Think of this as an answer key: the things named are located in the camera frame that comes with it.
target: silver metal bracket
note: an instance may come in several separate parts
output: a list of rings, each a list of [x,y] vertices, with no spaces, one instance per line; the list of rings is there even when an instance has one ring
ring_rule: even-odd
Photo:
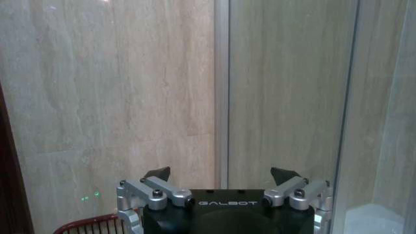
[[[283,206],[285,198],[299,188],[303,188],[307,184],[307,180],[299,176],[292,177],[287,182],[279,185],[273,189],[264,190],[263,200],[268,203],[269,207]]]
[[[129,234],[144,234],[141,217],[139,217],[133,209],[119,211],[117,216],[124,221],[124,225]]]
[[[333,188],[324,180],[312,181],[304,188],[293,190],[289,195],[291,207],[307,210],[309,205],[315,207],[313,233],[327,234],[332,217]]]
[[[124,180],[120,182],[120,187],[117,187],[117,216],[124,221],[129,234],[144,234],[143,209],[140,209],[139,214],[133,209],[144,208],[148,205],[151,210],[163,210],[167,207],[168,198],[179,207],[188,207],[193,204],[192,192],[173,187],[156,176],[140,181]]]
[[[151,176],[143,179],[143,183],[155,189],[160,189],[172,201],[172,204],[179,207],[188,207],[193,204],[192,192],[188,189],[179,189],[168,182]]]

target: metal frame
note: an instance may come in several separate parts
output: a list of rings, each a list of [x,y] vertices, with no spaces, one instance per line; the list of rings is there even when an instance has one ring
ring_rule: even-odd
[[[229,0],[215,0],[215,186],[228,188]]]
[[[352,35],[351,35],[351,51],[349,51],[349,64],[348,64],[348,73],[347,73],[347,83],[345,83],[345,93],[344,93],[344,104],[343,104],[343,116],[341,116],[341,125],[340,125],[340,134],[337,142],[337,158],[336,158],[336,171],[335,171],[335,184],[333,184],[333,212],[332,212],[332,224],[331,224],[331,234],[343,232],[344,230],[344,218],[339,221],[337,214],[337,205],[340,203],[339,199],[339,180],[340,180],[340,169],[341,169],[341,158],[343,158],[343,147],[344,147],[344,134],[347,128],[347,110],[349,104],[349,93],[351,93],[351,77],[352,77],[352,64],[353,57],[356,52],[356,38],[357,38],[357,29],[359,29],[359,17],[360,17],[360,6],[361,0],[355,0],[353,4],[356,5],[356,11],[353,15],[353,25],[352,25]]]

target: glass panel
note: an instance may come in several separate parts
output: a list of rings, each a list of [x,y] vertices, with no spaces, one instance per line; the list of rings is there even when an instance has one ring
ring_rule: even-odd
[[[333,233],[415,233],[415,27],[415,1],[361,1]]]
[[[229,187],[335,180],[356,5],[231,0]]]

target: marble wall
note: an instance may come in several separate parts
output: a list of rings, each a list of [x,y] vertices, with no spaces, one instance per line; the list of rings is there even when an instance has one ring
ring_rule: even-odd
[[[356,1],[231,0],[229,186],[335,179]]]
[[[213,1],[0,0],[0,81],[36,233],[148,169],[213,186]]]

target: red wire basket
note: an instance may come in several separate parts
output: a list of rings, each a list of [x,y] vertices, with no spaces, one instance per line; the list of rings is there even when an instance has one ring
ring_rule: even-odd
[[[123,220],[116,214],[83,219],[61,226],[53,234],[124,234]]]

